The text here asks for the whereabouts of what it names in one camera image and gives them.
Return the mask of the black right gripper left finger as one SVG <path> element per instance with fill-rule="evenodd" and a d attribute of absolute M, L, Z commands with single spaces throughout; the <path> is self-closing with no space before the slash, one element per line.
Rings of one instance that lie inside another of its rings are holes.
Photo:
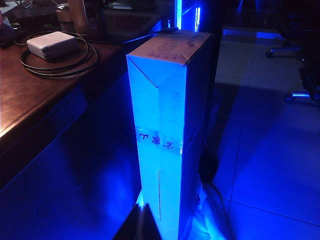
<path fill-rule="evenodd" d="M 133 240 L 137 233 L 138 218 L 141 213 L 141 207 L 138 204 L 135 204 L 112 239 Z"/>

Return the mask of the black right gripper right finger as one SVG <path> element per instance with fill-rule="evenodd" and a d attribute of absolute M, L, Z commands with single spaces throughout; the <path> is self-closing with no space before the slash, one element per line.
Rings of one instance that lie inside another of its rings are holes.
<path fill-rule="evenodd" d="M 149 204 L 146 204 L 143 208 L 142 239 L 162 240 Z"/>

